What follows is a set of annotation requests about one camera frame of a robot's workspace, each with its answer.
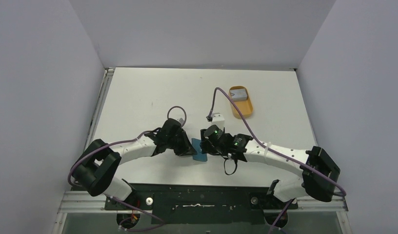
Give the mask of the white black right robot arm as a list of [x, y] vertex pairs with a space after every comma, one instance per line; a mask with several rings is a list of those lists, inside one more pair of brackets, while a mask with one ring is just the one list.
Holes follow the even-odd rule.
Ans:
[[201, 149], [225, 160], [263, 163], [295, 176], [289, 180], [276, 179], [271, 183], [266, 201], [272, 208], [279, 208], [291, 199], [310, 196], [322, 202], [330, 202], [336, 196], [335, 188], [340, 168], [321, 147], [297, 150], [258, 143], [249, 135], [231, 135], [217, 125], [200, 131]]

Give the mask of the blue leather card holder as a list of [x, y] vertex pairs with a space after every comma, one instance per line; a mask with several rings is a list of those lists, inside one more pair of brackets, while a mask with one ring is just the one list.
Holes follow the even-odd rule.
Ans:
[[198, 162], [207, 162], [207, 154], [202, 151], [201, 140], [198, 138], [192, 138], [192, 146], [196, 150], [196, 154], [192, 155], [192, 159]]

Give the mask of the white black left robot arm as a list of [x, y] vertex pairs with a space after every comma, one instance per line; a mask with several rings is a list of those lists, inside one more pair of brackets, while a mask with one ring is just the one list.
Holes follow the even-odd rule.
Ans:
[[136, 205], [137, 196], [127, 181], [115, 176], [118, 167], [138, 158], [162, 154], [166, 150], [173, 150], [177, 156], [197, 154], [182, 124], [172, 118], [161, 127], [144, 131], [134, 139], [113, 143], [94, 140], [71, 167], [68, 182], [76, 181], [89, 195], [115, 198], [121, 207], [131, 209]]

